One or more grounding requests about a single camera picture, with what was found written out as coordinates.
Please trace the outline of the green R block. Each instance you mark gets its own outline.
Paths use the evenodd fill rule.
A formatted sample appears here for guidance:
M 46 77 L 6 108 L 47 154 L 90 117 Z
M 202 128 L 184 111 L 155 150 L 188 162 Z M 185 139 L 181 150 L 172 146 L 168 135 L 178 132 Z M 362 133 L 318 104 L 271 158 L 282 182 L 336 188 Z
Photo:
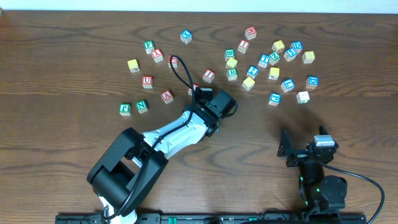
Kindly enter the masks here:
M 238 77 L 238 72 L 236 68 L 227 69 L 226 76 L 228 81 L 236 80 Z

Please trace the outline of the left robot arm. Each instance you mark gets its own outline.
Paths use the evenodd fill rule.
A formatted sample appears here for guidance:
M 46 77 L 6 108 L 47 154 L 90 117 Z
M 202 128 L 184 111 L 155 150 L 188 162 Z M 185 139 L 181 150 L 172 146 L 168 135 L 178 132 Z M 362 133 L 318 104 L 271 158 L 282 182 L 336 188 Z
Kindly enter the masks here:
M 103 203 L 103 223 L 135 223 L 136 208 L 147 197 L 169 159 L 187 146 L 211 137 L 219 121 L 235 114 L 238 104 L 227 92 L 198 88 L 192 103 L 171 123 L 144 133 L 125 129 L 87 176 Z

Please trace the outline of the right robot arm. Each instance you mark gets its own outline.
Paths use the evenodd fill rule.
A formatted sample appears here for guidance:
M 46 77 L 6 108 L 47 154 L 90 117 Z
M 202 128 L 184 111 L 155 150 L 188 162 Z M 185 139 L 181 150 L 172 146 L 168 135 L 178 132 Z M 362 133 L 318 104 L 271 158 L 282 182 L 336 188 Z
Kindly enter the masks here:
M 323 126 L 305 149 L 294 149 L 287 130 L 282 128 L 277 157 L 286 158 L 287 167 L 298 167 L 298 189 L 306 208 L 300 213 L 301 220 L 315 222 L 327 215 L 337 216 L 345 208 L 347 181 L 335 175 L 325 175 L 324 165 L 331 162 L 339 148 Z

